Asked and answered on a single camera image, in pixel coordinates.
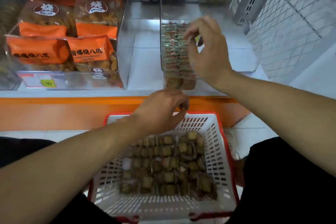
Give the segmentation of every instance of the price tag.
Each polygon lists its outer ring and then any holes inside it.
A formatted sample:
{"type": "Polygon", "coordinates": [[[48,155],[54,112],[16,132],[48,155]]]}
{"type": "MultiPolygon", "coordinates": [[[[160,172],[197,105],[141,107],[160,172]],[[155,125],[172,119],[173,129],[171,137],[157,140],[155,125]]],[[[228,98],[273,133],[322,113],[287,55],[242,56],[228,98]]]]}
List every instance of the price tag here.
{"type": "Polygon", "coordinates": [[[54,80],[52,79],[47,79],[47,80],[40,80],[41,84],[47,88],[56,88],[56,84],[54,80]]]}

